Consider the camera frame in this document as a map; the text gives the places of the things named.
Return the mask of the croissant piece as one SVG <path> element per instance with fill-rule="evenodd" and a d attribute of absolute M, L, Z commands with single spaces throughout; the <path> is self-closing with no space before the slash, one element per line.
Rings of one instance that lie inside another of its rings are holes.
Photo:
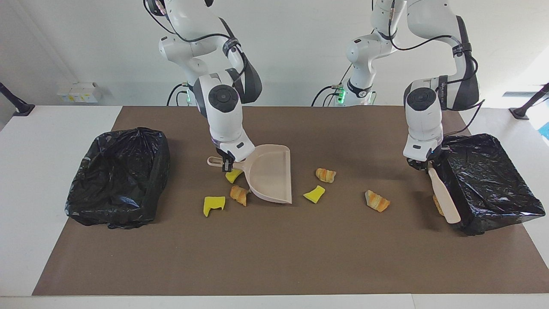
<path fill-rule="evenodd" d="M 237 201 L 242 206 L 247 207 L 247 196 L 249 193 L 250 190 L 248 188 L 242 188 L 238 185 L 233 185 L 231 187 L 229 195 L 233 200 Z"/>
<path fill-rule="evenodd" d="M 336 171 L 333 170 L 327 170 L 324 168 L 318 168 L 314 172 L 315 176 L 320 180 L 321 182 L 325 183 L 333 183 L 335 182 L 335 177 L 337 175 Z"/>
<path fill-rule="evenodd" d="M 390 206 L 391 202 L 376 192 L 368 190 L 365 192 L 365 203 L 377 212 L 384 212 Z"/>

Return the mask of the yellow green scouring sponge piece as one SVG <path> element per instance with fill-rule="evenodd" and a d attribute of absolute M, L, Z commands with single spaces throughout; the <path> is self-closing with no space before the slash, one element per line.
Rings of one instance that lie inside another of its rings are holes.
<path fill-rule="evenodd" d="M 306 198 L 308 201 L 317 204 L 321 197 L 325 194 L 326 189 L 320 185 L 317 185 L 313 190 L 310 192 L 306 192 L 303 194 L 303 197 Z"/>

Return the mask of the black bag lined bin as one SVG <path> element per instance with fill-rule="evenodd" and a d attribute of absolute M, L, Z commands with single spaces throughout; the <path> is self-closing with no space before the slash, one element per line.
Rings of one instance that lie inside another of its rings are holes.
<path fill-rule="evenodd" d="M 461 217 L 458 229 L 482 235 L 544 217 L 546 211 L 500 141 L 489 134 L 448 136 L 435 170 Z"/>
<path fill-rule="evenodd" d="M 170 172 L 167 136 L 136 127 L 103 133 L 84 155 L 65 214 L 84 226 L 133 229 L 156 219 Z"/>

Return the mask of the beige hand brush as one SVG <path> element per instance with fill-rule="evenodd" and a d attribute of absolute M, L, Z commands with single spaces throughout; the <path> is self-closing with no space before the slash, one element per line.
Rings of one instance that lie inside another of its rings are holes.
<path fill-rule="evenodd" d="M 432 164 L 428 166 L 428 175 L 431 178 L 434 195 L 437 197 L 438 205 L 449 224 L 458 224 L 461 222 L 461 216 L 454 201 L 451 198 L 445 184 L 439 178 L 437 171 Z"/>

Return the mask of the beige plastic dustpan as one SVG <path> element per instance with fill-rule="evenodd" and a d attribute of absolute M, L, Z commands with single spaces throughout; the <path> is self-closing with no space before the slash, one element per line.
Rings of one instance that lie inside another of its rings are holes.
<path fill-rule="evenodd" d="M 243 171 L 250 190 L 264 201 L 292 204 L 291 158 L 287 146 L 240 143 L 234 151 L 232 164 L 226 164 L 220 157 L 208 157 L 207 164 L 224 172 L 228 167 Z"/>

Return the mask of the brown table mat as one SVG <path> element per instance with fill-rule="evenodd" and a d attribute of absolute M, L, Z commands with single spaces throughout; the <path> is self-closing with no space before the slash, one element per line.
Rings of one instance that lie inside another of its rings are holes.
<path fill-rule="evenodd" d="M 431 180 L 409 167 L 403 107 L 244 108 L 253 143 L 291 151 L 293 203 L 249 194 L 203 213 L 231 184 L 196 108 L 124 107 L 114 130 L 167 135 L 171 166 L 153 223 L 85 227 L 69 219 L 33 294 L 537 294 L 549 269 L 525 227 L 465 236 L 433 203 Z M 318 180 L 318 168 L 336 171 Z M 326 189 L 317 204 L 303 194 Z M 384 212 L 365 203 L 371 190 Z"/>

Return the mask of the notched yellow sponge piece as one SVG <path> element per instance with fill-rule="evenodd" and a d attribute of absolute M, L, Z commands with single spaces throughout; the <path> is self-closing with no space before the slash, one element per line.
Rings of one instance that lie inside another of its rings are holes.
<path fill-rule="evenodd" d="M 208 217 L 210 212 L 214 209 L 225 209 L 226 197 L 225 196 L 206 196 L 203 203 L 203 213 L 205 217 Z"/>

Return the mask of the white wall socket box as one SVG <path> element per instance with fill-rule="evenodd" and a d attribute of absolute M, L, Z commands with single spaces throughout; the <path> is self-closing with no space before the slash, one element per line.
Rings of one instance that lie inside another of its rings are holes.
<path fill-rule="evenodd" d="M 60 84 L 57 97 L 63 103 L 99 103 L 103 94 L 95 82 Z"/>

